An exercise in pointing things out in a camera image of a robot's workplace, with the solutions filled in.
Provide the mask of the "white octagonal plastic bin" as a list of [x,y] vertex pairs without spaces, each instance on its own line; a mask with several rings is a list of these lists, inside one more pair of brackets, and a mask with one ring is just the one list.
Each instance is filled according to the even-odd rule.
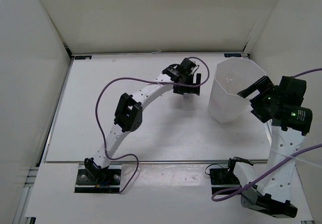
[[254,61],[230,57],[216,67],[208,103],[210,116],[220,123],[236,120],[250,105],[250,98],[237,95],[266,72]]

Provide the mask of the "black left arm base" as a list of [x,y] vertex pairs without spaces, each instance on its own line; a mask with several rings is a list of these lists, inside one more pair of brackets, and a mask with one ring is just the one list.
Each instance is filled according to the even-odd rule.
[[110,165],[103,169],[92,161],[86,165],[79,165],[74,193],[119,193],[121,174],[121,165]]

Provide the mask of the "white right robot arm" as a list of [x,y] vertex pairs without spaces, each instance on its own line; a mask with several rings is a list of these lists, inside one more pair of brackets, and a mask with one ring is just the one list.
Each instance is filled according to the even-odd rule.
[[301,105],[306,81],[283,76],[280,84],[274,85],[268,76],[263,76],[238,95],[246,98],[255,91],[259,94],[250,100],[251,113],[262,123],[271,121],[272,142],[266,169],[258,177],[252,165],[242,160],[226,170],[226,178],[244,187],[243,207],[275,218],[294,218],[297,208],[291,203],[295,170],[292,154],[299,151],[312,122],[312,111]]

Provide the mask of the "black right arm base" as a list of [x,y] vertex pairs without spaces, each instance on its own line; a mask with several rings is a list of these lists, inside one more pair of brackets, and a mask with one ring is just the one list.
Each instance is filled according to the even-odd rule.
[[211,164],[205,168],[204,173],[210,177],[212,194],[220,190],[241,187],[238,178],[233,174],[237,160],[236,157],[229,159],[226,167]]

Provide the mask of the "white cap labeled bottle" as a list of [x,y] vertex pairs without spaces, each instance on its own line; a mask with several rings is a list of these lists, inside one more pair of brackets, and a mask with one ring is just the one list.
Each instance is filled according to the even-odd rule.
[[195,97],[195,94],[184,93],[182,96],[182,109],[185,111],[194,111]]

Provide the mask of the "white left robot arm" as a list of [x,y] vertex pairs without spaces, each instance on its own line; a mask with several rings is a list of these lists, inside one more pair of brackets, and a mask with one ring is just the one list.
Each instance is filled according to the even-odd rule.
[[153,81],[141,80],[146,85],[137,92],[122,94],[109,133],[105,133],[98,116],[99,104],[107,88],[102,89],[95,105],[95,118],[103,144],[92,157],[84,160],[85,175],[90,182],[95,185],[107,185],[110,182],[109,166],[111,161],[116,160],[116,150],[130,133],[141,126],[143,111],[150,103],[168,91],[175,94],[200,94],[200,87],[204,82],[201,74],[195,73],[198,67],[186,58],[181,64],[167,66]]

